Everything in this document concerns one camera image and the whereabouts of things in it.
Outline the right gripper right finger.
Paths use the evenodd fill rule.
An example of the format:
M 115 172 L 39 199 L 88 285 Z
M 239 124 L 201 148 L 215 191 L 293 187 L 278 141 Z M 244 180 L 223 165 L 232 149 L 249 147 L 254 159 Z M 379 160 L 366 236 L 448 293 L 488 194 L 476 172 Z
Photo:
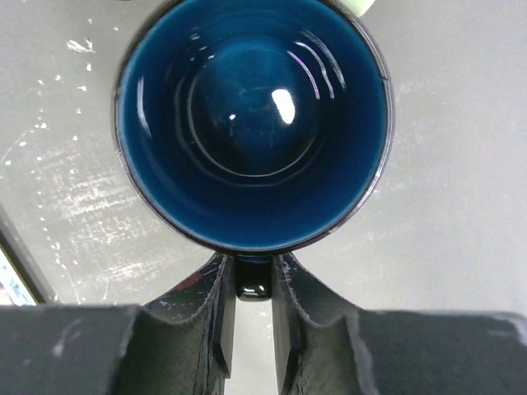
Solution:
M 273 259 L 281 394 L 523 394 L 526 320 L 504 312 L 362 309 L 290 253 Z

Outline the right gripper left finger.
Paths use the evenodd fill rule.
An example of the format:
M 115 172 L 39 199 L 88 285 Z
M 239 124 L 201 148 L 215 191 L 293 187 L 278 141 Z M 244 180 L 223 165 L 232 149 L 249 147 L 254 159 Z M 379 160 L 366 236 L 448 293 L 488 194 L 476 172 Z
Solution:
M 221 394 L 231 375 L 233 260 L 215 254 L 145 305 L 1 309 L 4 394 Z

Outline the dark blue mug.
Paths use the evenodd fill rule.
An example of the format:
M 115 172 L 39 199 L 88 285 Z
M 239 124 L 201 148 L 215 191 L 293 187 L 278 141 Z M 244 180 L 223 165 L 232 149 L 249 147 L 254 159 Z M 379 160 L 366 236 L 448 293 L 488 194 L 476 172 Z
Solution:
M 388 69 L 341 1 L 164 1 L 115 82 L 114 140 L 172 229 L 234 259 L 236 294 L 371 195 L 394 136 Z

